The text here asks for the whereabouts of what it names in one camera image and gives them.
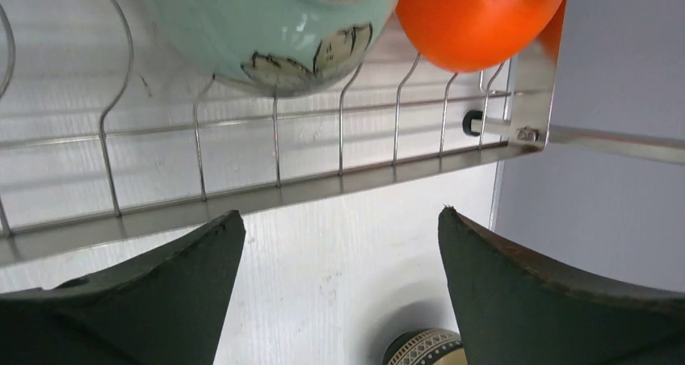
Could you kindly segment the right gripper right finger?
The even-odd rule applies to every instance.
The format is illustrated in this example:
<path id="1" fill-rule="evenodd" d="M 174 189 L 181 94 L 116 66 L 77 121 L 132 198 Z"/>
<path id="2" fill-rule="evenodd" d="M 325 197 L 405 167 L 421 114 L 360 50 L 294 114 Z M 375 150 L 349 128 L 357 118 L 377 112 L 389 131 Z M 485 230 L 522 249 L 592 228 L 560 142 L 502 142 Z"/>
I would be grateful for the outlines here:
<path id="1" fill-rule="evenodd" d="M 455 208 L 439 252 L 471 364 L 681 364 L 684 295 L 609 279 L 510 241 Z"/>

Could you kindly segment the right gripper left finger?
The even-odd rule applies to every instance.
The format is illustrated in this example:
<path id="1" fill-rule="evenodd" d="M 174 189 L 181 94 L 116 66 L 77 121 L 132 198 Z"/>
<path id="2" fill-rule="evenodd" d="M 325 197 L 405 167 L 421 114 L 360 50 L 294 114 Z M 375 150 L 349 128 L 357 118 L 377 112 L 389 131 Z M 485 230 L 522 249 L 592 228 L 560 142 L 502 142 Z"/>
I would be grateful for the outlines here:
<path id="1" fill-rule="evenodd" d="M 55 288 L 2 294 L 2 363 L 213 363 L 245 239 L 230 211 Z"/>

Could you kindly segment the brown dish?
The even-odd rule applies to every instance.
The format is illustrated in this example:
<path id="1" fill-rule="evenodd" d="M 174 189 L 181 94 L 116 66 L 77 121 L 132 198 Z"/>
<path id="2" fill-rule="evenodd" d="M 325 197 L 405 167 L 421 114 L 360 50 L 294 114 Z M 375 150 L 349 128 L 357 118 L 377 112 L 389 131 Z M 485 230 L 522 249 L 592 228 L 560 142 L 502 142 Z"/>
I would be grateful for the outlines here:
<path id="1" fill-rule="evenodd" d="M 397 337 L 386 349 L 383 365 L 466 365 L 460 335 L 449 329 L 418 329 Z"/>

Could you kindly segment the orange bowl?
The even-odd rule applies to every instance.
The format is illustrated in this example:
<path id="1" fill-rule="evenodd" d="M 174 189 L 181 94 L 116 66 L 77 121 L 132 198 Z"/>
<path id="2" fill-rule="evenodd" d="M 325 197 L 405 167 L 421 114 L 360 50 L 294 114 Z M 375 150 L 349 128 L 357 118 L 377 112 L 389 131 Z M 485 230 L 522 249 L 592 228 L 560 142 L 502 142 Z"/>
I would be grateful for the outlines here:
<path id="1" fill-rule="evenodd" d="M 563 0 L 399 0 L 401 27 L 431 64 L 477 72 L 526 48 Z"/>

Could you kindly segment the mint green bowl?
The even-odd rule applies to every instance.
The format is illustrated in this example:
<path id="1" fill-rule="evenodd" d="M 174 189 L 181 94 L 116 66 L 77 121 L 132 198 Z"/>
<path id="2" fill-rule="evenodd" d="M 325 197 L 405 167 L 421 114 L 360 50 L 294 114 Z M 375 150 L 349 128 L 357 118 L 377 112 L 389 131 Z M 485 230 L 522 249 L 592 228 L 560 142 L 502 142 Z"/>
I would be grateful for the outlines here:
<path id="1" fill-rule="evenodd" d="M 196 69 L 267 97 L 317 93 L 364 61 L 398 0 L 142 0 Z"/>

